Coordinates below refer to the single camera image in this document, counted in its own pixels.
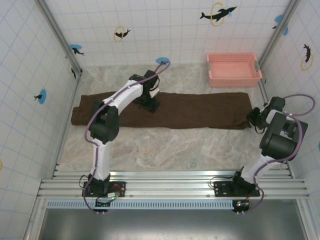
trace metal frame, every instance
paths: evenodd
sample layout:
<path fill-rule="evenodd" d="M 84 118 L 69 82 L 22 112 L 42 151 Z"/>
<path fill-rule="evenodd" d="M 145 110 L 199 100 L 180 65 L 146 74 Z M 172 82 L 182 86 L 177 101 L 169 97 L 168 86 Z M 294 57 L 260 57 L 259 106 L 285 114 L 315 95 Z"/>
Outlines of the metal frame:
<path fill-rule="evenodd" d="M 276 43 L 282 35 L 290 18 L 301 0 L 292 0 L 279 23 L 274 35 L 270 39 L 265 49 L 259 65 L 264 68 L 265 63 L 274 49 Z M 72 68 L 80 75 L 81 68 L 72 53 L 69 45 L 59 29 L 52 13 L 50 12 L 45 0 L 35 0 L 43 16 L 50 25 L 54 35 L 57 37 L 66 57 L 69 59 Z M 72 101 L 69 107 L 69 115 L 65 124 L 64 134 L 60 139 L 60 146 L 55 159 L 57 160 L 52 179 L 42 180 L 38 198 L 35 202 L 34 211 L 27 231 L 25 240 L 38 239 L 45 218 L 47 208 L 70 209 L 83 208 L 82 189 L 79 187 L 79 178 L 88 172 L 83 171 L 59 171 L 59 161 L 65 144 L 72 108 L 75 101 L 80 78 L 73 91 Z M 269 101 L 264 83 L 260 80 L 259 88 L 265 102 Z M 232 176 L 235 170 L 220 171 L 115 171 L 111 172 L 111 181 L 126 181 L 126 197 L 117 199 L 111 206 L 112 209 L 141 209 L 141 208 L 178 208 L 191 209 L 192 204 L 196 209 L 218 209 L 219 204 L 229 207 L 231 200 L 237 200 L 238 197 L 221 198 L 215 197 L 209 182 L 212 177 Z M 310 200 L 305 181 L 303 179 L 294 179 L 288 165 L 282 164 L 280 168 L 274 167 L 269 170 L 260 180 L 260 186 L 265 191 L 266 199 L 297 199 L 297 204 L 301 213 L 306 234 L 309 239 L 316 239 L 315 228 L 310 215 L 308 201 Z M 94 198 L 87 199 L 89 204 L 94 203 Z"/>
<path fill-rule="evenodd" d="M 279 41 L 280 37 L 282 36 L 283 32 L 285 31 L 286 27 L 288 26 L 289 20 L 291 19 L 291 17 L 295 13 L 300 2 L 301 2 L 301 0 L 291 0 L 289 2 L 289 5 L 286 8 L 281 21 L 277 25 L 274 34 L 272 35 L 269 43 L 267 44 L 267 46 L 266 46 L 266 48 L 265 48 L 265 50 L 259 60 L 259 65 L 262 70 L 265 68 L 265 65 L 267 63 L 268 58 L 270 57 L 272 51 L 275 49 L 276 44 L 278 43 L 278 41 Z M 263 81 L 261 79 L 258 84 L 259 84 L 259 88 L 260 88 L 260 91 L 262 94 L 263 101 L 265 103 L 269 102 L 269 97 L 268 97 L 268 94 L 267 94 L 267 91 L 265 88 L 265 84 L 263 83 Z"/>

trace marble floor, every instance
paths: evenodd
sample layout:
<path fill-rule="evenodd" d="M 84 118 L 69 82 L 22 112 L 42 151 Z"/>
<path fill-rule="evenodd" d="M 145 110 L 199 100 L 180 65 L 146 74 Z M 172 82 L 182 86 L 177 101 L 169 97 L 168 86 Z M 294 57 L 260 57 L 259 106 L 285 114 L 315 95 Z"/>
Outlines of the marble floor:
<path fill-rule="evenodd" d="M 85 69 L 76 95 L 117 91 L 132 74 L 143 75 L 156 65 L 104 66 Z M 259 87 L 212 88 L 206 64 L 172 64 L 160 75 L 160 91 L 180 94 L 248 93 L 252 107 L 262 107 Z M 70 125 L 59 164 L 60 171 L 91 169 L 93 146 L 84 139 L 85 126 Z M 114 140 L 110 169 L 227 170 L 239 169 L 260 155 L 261 135 L 253 128 L 167 129 L 121 127 Z"/>

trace pink basket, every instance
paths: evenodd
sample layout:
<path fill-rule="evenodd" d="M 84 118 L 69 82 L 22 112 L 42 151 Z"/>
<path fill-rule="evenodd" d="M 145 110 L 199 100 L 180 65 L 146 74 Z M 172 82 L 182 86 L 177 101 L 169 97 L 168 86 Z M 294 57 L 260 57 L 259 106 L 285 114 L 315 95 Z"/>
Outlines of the pink basket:
<path fill-rule="evenodd" d="M 253 87 L 262 78 L 252 52 L 209 53 L 206 59 L 211 87 Z"/>

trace yellow ring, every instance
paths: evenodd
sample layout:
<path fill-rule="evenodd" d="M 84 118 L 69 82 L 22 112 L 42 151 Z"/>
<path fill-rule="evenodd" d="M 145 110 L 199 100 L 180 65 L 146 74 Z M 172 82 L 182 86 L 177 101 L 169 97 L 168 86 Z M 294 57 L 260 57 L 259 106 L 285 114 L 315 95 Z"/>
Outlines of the yellow ring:
<path fill-rule="evenodd" d="M 118 29 L 122 28 L 122 35 L 120 40 L 116 40 L 116 32 Z M 123 26 L 118 26 L 115 30 L 114 30 L 114 34 L 113 34 L 113 39 L 118 43 L 121 42 L 121 40 L 124 38 L 124 34 L 125 34 L 125 28 Z"/>
<path fill-rule="evenodd" d="M 220 24 L 218 24 L 218 25 L 215 25 L 215 24 L 214 24 L 214 22 L 212 21 L 212 20 L 213 20 L 213 19 L 212 19 L 212 12 L 213 12 L 214 7 L 215 7 L 216 5 L 220 5 L 221 7 L 223 7 L 224 5 L 223 5 L 221 2 L 216 2 L 215 4 L 212 5 L 211 12 L 210 12 L 211 25 L 214 26 L 214 27 L 219 27 L 219 26 L 221 26 L 221 25 L 224 23 L 225 17 L 222 18 L 222 21 L 221 21 Z"/>
<path fill-rule="evenodd" d="M 308 66 L 307 68 L 304 68 L 303 65 L 304 65 L 304 60 L 307 58 L 307 56 L 304 56 L 302 58 L 302 61 L 301 61 L 301 70 L 302 71 L 307 71 L 311 66 L 312 64 L 314 63 L 314 56 L 312 55 L 312 53 L 310 53 L 310 57 L 312 57 L 312 60 L 311 60 L 311 63 L 310 63 L 310 66 Z"/>
<path fill-rule="evenodd" d="M 68 73 L 69 73 L 69 74 L 72 74 L 72 72 L 71 72 L 71 64 L 70 64 L 70 62 L 68 63 Z"/>

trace vent grate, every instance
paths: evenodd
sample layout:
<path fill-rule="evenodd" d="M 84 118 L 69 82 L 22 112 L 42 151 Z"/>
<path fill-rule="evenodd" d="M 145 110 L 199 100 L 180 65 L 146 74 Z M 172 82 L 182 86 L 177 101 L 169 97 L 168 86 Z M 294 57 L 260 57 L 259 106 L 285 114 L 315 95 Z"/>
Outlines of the vent grate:
<path fill-rule="evenodd" d="M 141 209 L 141 210 L 210 210 L 234 209 L 232 200 L 121 200 L 110 204 L 110 207 L 94 207 L 95 200 L 87 200 L 90 207 L 95 209 Z M 82 199 L 50 199 L 48 209 L 85 209 Z"/>

